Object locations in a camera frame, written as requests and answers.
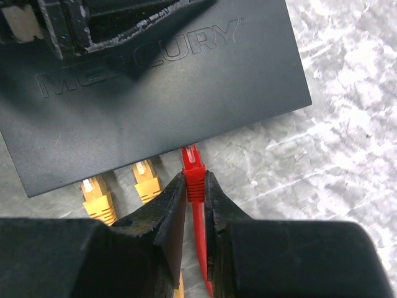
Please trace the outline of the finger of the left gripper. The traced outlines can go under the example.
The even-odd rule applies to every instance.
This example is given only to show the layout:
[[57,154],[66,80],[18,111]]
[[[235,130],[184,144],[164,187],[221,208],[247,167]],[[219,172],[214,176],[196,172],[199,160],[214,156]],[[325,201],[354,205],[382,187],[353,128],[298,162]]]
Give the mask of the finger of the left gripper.
[[210,1],[1,1],[1,46],[47,43],[58,59],[117,47]]

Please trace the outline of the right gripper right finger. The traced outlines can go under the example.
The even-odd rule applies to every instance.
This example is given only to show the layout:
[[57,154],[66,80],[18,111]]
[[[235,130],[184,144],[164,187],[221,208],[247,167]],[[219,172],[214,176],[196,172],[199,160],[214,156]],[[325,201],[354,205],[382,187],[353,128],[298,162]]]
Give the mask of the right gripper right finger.
[[393,297],[363,227],[250,217],[205,175],[207,276],[215,297]]

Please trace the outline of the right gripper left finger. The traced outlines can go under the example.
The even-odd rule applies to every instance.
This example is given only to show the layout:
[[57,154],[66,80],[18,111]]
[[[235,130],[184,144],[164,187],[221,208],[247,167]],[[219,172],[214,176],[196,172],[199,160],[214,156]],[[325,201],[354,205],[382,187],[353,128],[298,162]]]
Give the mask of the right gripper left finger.
[[172,297],[179,286],[186,186],[113,225],[94,219],[1,219],[2,297]]

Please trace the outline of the black network switch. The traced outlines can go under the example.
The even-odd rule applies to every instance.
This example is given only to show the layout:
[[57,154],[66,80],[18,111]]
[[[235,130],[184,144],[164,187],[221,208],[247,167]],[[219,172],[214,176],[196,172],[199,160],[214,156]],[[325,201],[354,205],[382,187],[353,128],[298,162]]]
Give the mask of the black network switch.
[[68,60],[1,47],[1,133],[28,197],[310,104],[285,1],[211,1]]

